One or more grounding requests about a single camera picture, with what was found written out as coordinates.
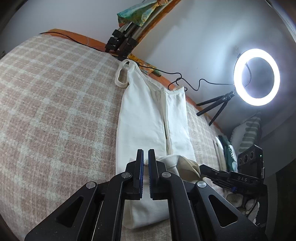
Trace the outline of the grey gloved right hand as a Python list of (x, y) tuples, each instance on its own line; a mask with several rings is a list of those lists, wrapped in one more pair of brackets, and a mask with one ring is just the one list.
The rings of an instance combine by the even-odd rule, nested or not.
[(242, 194), (227, 192), (226, 200), (250, 221), (254, 224), (256, 223), (256, 217), (260, 207), (257, 199), (250, 199), (248, 197), (244, 197)]

